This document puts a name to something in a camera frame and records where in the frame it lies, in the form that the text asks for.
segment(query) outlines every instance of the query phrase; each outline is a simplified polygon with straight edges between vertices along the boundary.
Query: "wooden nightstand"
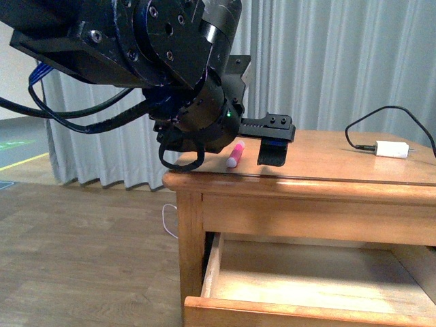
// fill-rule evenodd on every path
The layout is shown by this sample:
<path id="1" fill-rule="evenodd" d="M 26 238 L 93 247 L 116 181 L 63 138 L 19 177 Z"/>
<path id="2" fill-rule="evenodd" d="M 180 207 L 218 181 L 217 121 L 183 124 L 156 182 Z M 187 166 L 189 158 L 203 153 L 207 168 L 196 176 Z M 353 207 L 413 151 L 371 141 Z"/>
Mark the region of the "wooden nightstand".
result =
<path id="1" fill-rule="evenodd" d="M 383 158 L 342 132 L 297 131 L 275 168 L 256 165 L 260 141 L 244 141 L 235 169 L 225 167 L 229 146 L 163 178 L 177 194 L 186 326 L 436 326 L 430 149 L 408 142 L 409 158 Z"/>

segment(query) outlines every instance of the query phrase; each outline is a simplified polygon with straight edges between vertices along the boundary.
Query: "wooden table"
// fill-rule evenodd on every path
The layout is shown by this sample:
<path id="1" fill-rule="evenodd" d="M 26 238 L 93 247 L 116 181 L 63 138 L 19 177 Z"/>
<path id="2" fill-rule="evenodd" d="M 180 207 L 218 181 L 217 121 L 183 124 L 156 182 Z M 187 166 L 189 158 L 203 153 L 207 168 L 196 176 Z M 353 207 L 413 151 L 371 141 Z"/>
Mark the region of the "wooden table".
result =
<path id="1" fill-rule="evenodd" d="M 374 133 L 350 137 L 355 144 L 404 141 Z M 376 157 L 350 147 L 343 132 L 297 131 L 286 164 L 277 168 L 257 166 L 260 141 L 244 141 L 235 169 L 225 167 L 232 144 L 207 154 L 195 172 L 163 177 L 177 195 L 182 302 L 202 292 L 206 232 L 436 246 L 431 149 L 407 141 L 413 149 L 407 159 Z M 194 159 L 185 153 L 178 162 Z M 436 293 L 436 280 L 433 287 Z"/>

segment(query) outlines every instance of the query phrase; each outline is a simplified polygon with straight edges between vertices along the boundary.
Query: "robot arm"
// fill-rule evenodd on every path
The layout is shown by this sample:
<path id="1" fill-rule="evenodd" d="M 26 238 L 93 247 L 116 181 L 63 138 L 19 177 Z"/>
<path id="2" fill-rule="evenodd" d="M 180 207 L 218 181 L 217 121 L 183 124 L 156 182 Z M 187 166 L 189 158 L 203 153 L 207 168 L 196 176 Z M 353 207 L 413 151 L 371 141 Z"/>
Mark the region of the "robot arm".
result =
<path id="1" fill-rule="evenodd" d="M 11 46 L 82 82 L 141 88 L 146 100 L 123 123 L 149 114 L 160 159 L 177 170 L 237 135 L 262 138 L 259 164 L 284 164 L 291 118 L 242 119 L 251 59 L 230 56 L 241 10 L 235 0 L 0 0 Z M 198 160 L 173 166 L 166 150 Z"/>

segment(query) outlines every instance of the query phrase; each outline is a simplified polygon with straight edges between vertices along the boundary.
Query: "tabletop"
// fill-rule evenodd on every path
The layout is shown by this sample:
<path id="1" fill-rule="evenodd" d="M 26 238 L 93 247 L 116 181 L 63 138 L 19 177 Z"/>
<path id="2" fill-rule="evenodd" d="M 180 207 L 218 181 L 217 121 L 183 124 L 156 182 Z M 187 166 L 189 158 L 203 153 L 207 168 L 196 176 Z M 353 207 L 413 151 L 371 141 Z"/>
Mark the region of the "tabletop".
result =
<path id="1" fill-rule="evenodd" d="M 411 150 L 407 159 L 377 157 L 353 149 L 342 131 L 297 130 L 282 167 L 258 166 L 260 140 L 237 138 L 220 154 L 207 153 L 204 164 L 194 172 L 436 187 L 436 158 L 430 148 L 390 134 L 351 132 L 350 138 L 354 144 L 406 142 Z M 243 155 L 236 168 L 227 168 L 226 160 L 239 140 L 245 143 Z M 195 153 L 183 153 L 177 163 L 188 164 L 195 158 Z"/>

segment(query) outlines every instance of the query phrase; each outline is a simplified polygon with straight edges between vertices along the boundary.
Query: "charger cable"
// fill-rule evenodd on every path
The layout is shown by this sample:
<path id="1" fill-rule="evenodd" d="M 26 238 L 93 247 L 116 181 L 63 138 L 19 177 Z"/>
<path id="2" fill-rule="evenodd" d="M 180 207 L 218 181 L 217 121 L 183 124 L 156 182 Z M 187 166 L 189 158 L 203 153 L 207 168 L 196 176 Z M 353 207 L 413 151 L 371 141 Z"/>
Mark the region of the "charger cable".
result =
<path id="1" fill-rule="evenodd" d="M 166 231 L 169 235 L 171 235 L 172 237 L 178 239 L 178 237 L 177 237 L 176 235 L 174 235 L 173 233 L 171 233 L 171 231 L 166 227 L 166 224 L 165 224 L 165 208 L 166 208 L 167 206 L 172 206 L 174 209 L 177 210 L 177 207 L 176 207 L 175 205 L 173 205 L 173 204 L 169 204 L 169 203 L 168 203 L 168 204 L 164 204 L 164 206 L 162 207 L 162 224 L 163 224 L 163 228 L 165 228 L 165 231 Z"/>
<path id="2" fill-rule="evenodd" d="M 384 106 L 381 108 L 378 108 L 372 112 L 370 112 L 369 114 L 363 116 L 362 118 L 358 119 L 357 121 L 354 121 L 353 123 L 349 124 L 346 128 L 345 128 L 345 138 L 348 141 L 348 144 L 351 145 L 353 148 L 355 148 L 356 150 L 364 150 L 364 151 L 371 151 L 371 152 L 375 152 L 377 150 L 377 145 L 354 145 L 353 142 L 349 139 L 348 136 L 348 130 L 350 129 L 350 127 L 354 126 L 355 124 L 363 121 L 364 119 L 372 116 L 373 114 L 376 114 L 379 111 L 382 111 L 384 109 L 398 109 L 398 110 L 402 110 L 404 111 L 406 114 L 408 114 L 410 116 L 410 118 L 412 118 L 412 120 L 420 127 L 420 129 L 422 129 L 422 131 L 424 131 L 424 133 L 427 135 L 427 137 L 430 140 L 431 143 L 431 148 L 433 150 L 433 154 L 436 158 L 436 144 L 435 144 L 435 140 L 433 139 L 432 135 L 430 134 L 430 132 L 428 131 L 427 128 L 425 128 L 423 126 L 423 124 L 421 124 L 421 122 L 414 116 L 414 114 L 412 114 L 408 109 L 404 108 L 404 107 L 400 107 L 400 106 Z"/>

